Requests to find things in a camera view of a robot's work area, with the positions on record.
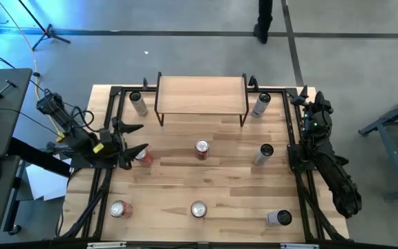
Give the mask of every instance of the black shoe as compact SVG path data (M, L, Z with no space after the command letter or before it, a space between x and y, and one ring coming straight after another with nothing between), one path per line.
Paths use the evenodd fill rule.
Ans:
M262 44L266 44L268 41L268 33L260 33L259 24L254 25L254 36L257 37L257 40Z

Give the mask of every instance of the gray floor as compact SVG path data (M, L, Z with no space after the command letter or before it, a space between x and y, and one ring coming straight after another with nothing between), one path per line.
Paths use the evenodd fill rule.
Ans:
M24 28L35 28L17 1L5 0ZM25 1L38 19L57 28L84 30L250 31L255 0ZM295 32L398 33L398 0L289 0ZM285 31L279 1L270 31ZM7 17L0 8L0 20ZM28 36L35 42L38 36ZM255 75L260 84L293 86L287 38L260 45L253 37L67 36L72 44L43 41L36 52L41 85L85 107L93 84L155 82L165 75ZM297 38L303 81L324 92L334 107L332 144L350 159L348 173L359 186L363 209L348 219L355 241L398 246L398 201L383 194L398 190L397 177L377 134L362 138L359 128L398 103L398 39ZM0 56L17 67L33 67L20 35L0 35ZM0 62L0 68L6 66ZM35 109L29 88L22 111L51 127ZM20 118L16 137L43 147L53 134ZM20 207L19 234L1 233L0 243L52 238L59 202L31 201Z

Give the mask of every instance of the soda can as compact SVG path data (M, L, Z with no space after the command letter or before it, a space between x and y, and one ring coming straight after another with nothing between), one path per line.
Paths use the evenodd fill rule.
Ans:
M205 160L208 158L210 146L209 143L205 140L199 140L196 142L196 157L199 160Z
M259 94L257 98L256 105L253 108L252 115L255 118L260 118L263 112L267 109L271 96L268 93Z
M253 164L255 165L263 165L272 155L274 149L271 145L264 144L260 146L260 149L257 151L256 155L253 159Z
M288 210L277 210L267 214L268 225L289 225L291 220L292 216Z
M191 214L196 218L202 218L207 213L207 204L203 201L195 201L191 204Z
M125 201L115 201L110 207L110 214L115 218L130 218L133 214L133 206Z
M144 98L140 92L134 91L130 93L130 101L139 116L145 117L149 114L149 110L146 108Z
M144 167L150 167L153 164L153 157L147 148L139 152L135 159Z

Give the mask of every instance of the person's leg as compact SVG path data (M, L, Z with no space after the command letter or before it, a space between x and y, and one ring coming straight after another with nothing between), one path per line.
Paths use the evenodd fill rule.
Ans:
M259 18L254 26L254 35L262 44L268 40L268 30L273 20L272 8L273 0L259 0Z

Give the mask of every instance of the white cable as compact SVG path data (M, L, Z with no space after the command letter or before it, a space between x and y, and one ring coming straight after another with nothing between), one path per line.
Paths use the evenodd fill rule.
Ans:
M30 42L28 41L26 34L24 34L24 32L22 31L22 29L18 26L17 22L13 19L12 15L7 11L6 7L4 7L4 5L0 2L1 7L4 9L4 11L7 13L7 15L10 17L10 19L13 21L13 23L15 24L15 26L18 28L19 32L21 33L21 35L24 37L28 48L30 49L30 52L32 53L33 56L33 64L35 65L35 72L38 71L38 65L36 63L36 56L35 56L35 52L33 52L33 48L30 45ZM39 100L39 93L38 93L38 77L35 77L35 94L36 94L36 98ZM56 130L56 133L60 134L61 131L58 129L58 127L56 126L55 122L53 122L52 118L48 116L48 119L52 122L53 127Z

